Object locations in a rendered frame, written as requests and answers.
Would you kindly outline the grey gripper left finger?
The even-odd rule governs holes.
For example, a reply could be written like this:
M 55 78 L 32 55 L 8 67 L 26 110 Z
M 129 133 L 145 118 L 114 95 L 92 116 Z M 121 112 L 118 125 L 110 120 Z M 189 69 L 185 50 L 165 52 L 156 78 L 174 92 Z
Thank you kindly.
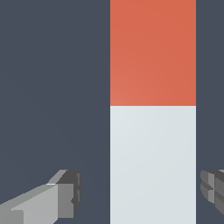
M 82 171 L 59 170 L 40 185 L 0 205 L 0 224 L 54 224 L 73 218 L 82 195 Z

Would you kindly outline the orange and white peg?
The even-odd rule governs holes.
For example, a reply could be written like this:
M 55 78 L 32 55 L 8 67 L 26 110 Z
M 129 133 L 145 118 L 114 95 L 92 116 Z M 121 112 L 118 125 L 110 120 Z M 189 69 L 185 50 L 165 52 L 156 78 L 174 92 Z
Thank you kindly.
M 110 224 L 196 224 L 196 0 L 110 0 Z

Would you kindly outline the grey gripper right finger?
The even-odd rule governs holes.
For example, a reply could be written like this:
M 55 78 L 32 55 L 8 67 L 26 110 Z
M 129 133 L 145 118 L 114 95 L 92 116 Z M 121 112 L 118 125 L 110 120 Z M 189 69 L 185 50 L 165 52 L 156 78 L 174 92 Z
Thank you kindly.
M 200 178 L 203 196 L 224 215 L 224 170 L 201 171 Z

